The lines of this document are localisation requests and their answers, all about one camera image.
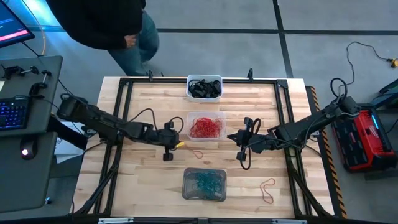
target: keyboard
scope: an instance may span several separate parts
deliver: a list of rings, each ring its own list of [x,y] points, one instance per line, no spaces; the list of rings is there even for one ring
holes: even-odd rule
[[[25,129],[30,99],[27,96],[0,99],[0,131]]]

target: plastic bin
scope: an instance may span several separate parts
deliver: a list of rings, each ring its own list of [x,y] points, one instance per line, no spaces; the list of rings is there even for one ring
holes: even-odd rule
[[[209,119],[222,119],[223,120],[223,129],[220,132],[220,136],[218,138],[194,138],[190,136],[190,130],[193,126],[193,121],[195,119],[200,119],[200,118],[209,118]],[[187,122],[188,122],[188,137],[191,139],[191,141],[220,141],[223,138],[226,137],[226,116],[224,112],[210,112],[210,111],[204,111],[204,112],[190,112],[187,115]]]
[[[220,81],[221,83],[221,95],[219,97],[216,98],[194,98],[192,97],[191,93],[189,92],[189,84],[193,84],[196,83],[197,81],[192,81],[190,83],[191,80],[206,80],[207,82],[211,82],[211,81]],[[220,98],[223,96],[223,77],[219,76],[219,75],[189,75],[187,77],[187,97],[189,99],[189,101],[191,102],[196,102],[196,103],[217,103],[220,101]]]
[[[225,201],[226,172],[216,169],[186,168],[182,197],[186,200]]]

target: jeans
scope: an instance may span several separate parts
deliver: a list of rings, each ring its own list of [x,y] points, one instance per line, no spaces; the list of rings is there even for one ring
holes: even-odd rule
[[[136,45],[129,49],[109,50],[112,58],[126,75],[146,75],[143,62],[155,56],[159,48],[159,35],[155,22],[146,11],[142,12],[142,30],[136,37]]]

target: gray floor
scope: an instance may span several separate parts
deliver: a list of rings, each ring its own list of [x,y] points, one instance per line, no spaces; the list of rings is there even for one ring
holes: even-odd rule
[[[159,28],[202,29],[276,29],[272,0],[147,0],[147,11]],[[58,25],[43,0],[26,0],[41,23]],[[19,1],[10,6],[22,20],[34,25]],[[285,29],[310,30],[397,30],[396,0],[279,0]],[[40,32],[27,43],[41,51]],[[123,71],[103,50],[90,49],[71,40],[64,32],[47,32],[46,55],[62,55],[61,80],[76,95],[95,103],[103,76],[123,75]],[[351,70],[346,60],[346,46],[354,41],[373,45],[382,57],[398,57],[398,36],[388,35],[287,35],[287,48],[295,78],[317,89],[321,106],[333,100],[329,81],[340,77],[350,82]],[[249,68],[255,77],[286,77],[277,34],[160,34],[161,48],[149,68],[155,74],[167,75],[220,74],[243,77]],[[349,95],[364,103],[377,91],[397,78],[398,70],[375,57],[371,49],[350,47],[356,79]],[[23,45],[0,49],[0,58],[33,57]],[[388,129],[396,114],[382,114]],[[390,133],[393,146],[398,131]],[[332,149],[336,149],[330,136]],[[348,216],[360,220],[397,223],[398,178],[365,181],[363,174],[349,174],[333,150]],[[78,159],[71,167],[78,166]],[[70,208],[75,177],[52,179],[49,196],[54,204],[43,208],[0,214],[0,220],[21,217],[64,215]]]

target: desk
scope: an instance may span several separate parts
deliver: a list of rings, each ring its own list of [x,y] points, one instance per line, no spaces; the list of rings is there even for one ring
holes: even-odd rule
[[[120,77],[105,77],[98,106],[113,112]],[[290,99],[296,121],[310,114],[307,94],[302,79],[288,79]],[[262,119],[260,133],[279,124],[274,88],[264,84],[224,84],[223,97],[217,104],[191,103],[185,96],[183,83],[135,83],[132,89],[128,118],[131,119],[145,108],[153,108],[158,127],[170,118],[186,119],[191,111],[224,111],[227,117],[227,134],[243,129],[243,118]],[[123,111],[126,92],[123,94]],[[287,111],[282,100],[285,118]],[[152,123],[152,115],[144,113],[136,119]],[[180,123],[175,122],[175,129]],[[214,217],[214,218],[292,218],[292,200],[284,152],[264,151],[252,154],[251,169],[245,171],[237,161],[239,151],[234,142],[191,142],[184,127],[180,140],[184,147],[174,152],[174,160],[164,162],[164,148],[131,142],[124,139],[121,163],[114,194],[112,216],[132,217]],[[90,139],[88,147],[98,143]],[[318,149],[318,145],[309,142]],[[79,209],[97,187],[105,146],[87,152],[83,160],[74,201]],[[193,150],[201,151],[203,158],[194,156]],[[328,184],[322,159],[313,151],[304,149],[303,166],[308,188],[326,211],[333,214]],[[227,198],[224,202],[205,202],[182,198],[182,179],[187,167],[223,169],[227,173]],[[274,203],[262,199],[260,183],[274,178],[276,184],[268,188]],[[301,190],[297,186],[300,208],[303,211]]]

